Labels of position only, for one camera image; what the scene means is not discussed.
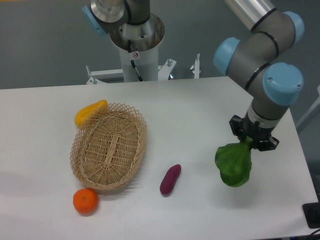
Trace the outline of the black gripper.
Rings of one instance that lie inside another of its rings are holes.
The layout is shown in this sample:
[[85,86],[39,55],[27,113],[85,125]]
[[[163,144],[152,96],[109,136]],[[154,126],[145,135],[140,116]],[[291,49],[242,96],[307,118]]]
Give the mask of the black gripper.
[[273,151],[277,148],[279,140],[271,136],[272,128],[260,127],[260,122],[252,123],[248,119],[242,119],[238,115],[234,115],[229,125],[232,134],[238,138],[240,142],[247,142],[250,147],[260,152]]

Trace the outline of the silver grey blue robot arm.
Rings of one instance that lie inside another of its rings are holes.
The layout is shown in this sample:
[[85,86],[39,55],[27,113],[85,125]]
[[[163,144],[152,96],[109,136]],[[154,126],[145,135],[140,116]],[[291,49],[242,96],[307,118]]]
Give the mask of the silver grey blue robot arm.
[[[251,37],[224,40],[213,64],[253,97],[246,115],[233,116],[229,124],[240,141],[251,138],[253,149],[271,151],[279,144],[272,131],[304,85],[295,66],[275,59],[301,39],[304,22],[294,12],[278,11],[269,0],[228,0],[226,4]],[[93,0],[82,13],[98,35],[109,35],[118,48],[126,82],[169,79],[175,62],[169,59],[158,66],[165,27],[151,13],[148,0]]]

